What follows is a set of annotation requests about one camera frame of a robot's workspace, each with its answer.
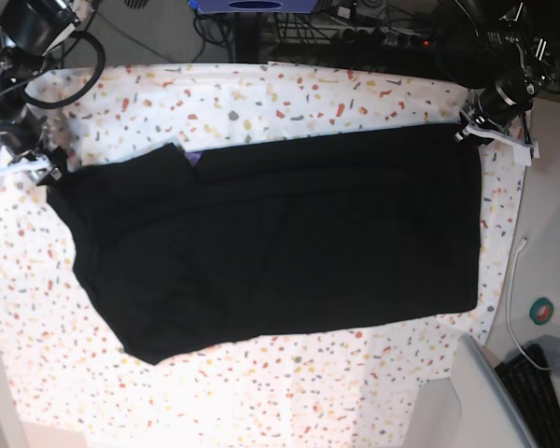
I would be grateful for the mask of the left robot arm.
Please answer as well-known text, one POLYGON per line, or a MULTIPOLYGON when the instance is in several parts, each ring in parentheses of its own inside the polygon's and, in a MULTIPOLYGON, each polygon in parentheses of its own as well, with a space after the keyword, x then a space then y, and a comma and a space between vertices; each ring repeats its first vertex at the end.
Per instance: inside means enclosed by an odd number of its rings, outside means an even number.
POLYGON ((512 148, 516 164, 531 165, 539 143, 527 114, 557 82, 548 38, 536 30, 526 1, 454 1, 451 11, 434 55, 448 79, 469 91, 455 140, 497 141, 512 148))

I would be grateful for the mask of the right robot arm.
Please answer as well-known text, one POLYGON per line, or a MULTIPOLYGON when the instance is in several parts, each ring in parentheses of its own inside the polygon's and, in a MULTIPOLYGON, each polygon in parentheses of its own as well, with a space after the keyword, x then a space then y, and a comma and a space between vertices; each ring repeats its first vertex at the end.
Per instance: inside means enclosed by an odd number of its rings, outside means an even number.
POLYGON ((82 98, 105 69, 105 50, 66 1, 7 1, 0 13, 0 189, 7 175, 26 174, 46 185, 67 173, 67 155, 50 143, 49 126, 30 111, 55 110, 82 98), (29 83, 58 63, 51 53, 72 37, 96 53, 90 79, 71 96, 55 102, 29 96, 29 83))

